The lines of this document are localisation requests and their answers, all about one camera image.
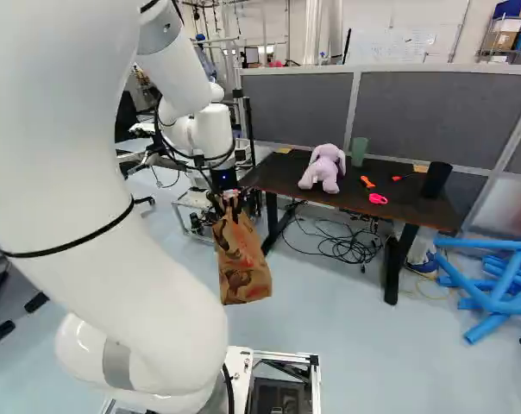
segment stuffed animal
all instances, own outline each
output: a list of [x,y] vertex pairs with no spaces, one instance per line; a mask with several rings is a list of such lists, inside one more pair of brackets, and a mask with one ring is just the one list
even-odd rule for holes
[[341,173],[345,175],[345,153],[333,144],[323,144],[314,148],[311,161],[298,182],[299,188],[310,190],[317,181],[322,181],[323,190],[329,194],[337,194],[337,169],[336,162],[339,161]]

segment paper bag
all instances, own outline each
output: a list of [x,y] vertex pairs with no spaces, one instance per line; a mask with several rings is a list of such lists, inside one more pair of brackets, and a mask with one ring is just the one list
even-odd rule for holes
[[236,214],[228,207],[212,230],[222,303],[246,304],[270,297],[272,276],[249,217],[243,211]]

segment black desk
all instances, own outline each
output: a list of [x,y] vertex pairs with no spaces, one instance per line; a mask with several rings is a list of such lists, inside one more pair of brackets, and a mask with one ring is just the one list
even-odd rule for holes
[[[317,183],[312,190],[301,190],[297,183],[309,165],[309,151],[292,150],[289,154],[270,154],[251,170],[240,185],[262,190],[267,195],[268,237],[262,243],[265,254],[278,239],[280,233],[292,218],[288,210],[278,220],[277,195],[327,204],[356,211],[370,216],[398,219],[406,222],[399,241],[391,239],[386,245],[385,301],[396,304],[399,297],[399,271],[405,262],[419,226],[455,232],[461,226],[461,219],[443,194],[435,200],[419,197],[425,174],[414,173],[399,182],[391,181],[393,175],[412,174],[412,165],[384,160],[364,160],[362,168],[354,168],[347,159],[347,174],[339,177],[339,194],[328,194]],[[376,184],[373,192],[387,197],[388,204],[372,204],[368,191],[360,182],[366,175]]]

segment shoe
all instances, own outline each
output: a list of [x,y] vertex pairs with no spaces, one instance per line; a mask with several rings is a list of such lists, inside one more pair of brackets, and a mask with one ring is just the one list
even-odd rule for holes
[[425,256],[426,260],[424,260],[424,263],[413,264],[406,262],[406,268],[421,274],[427,279],[436,279],[439,264],[435,260],[435,254],[428,250]]

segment whiteboard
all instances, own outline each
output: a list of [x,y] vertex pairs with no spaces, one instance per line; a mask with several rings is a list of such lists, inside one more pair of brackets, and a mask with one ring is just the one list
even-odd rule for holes
[[436,42],[427,28],[373,28],[351,32],[348,65],[366,63],[423,63]]

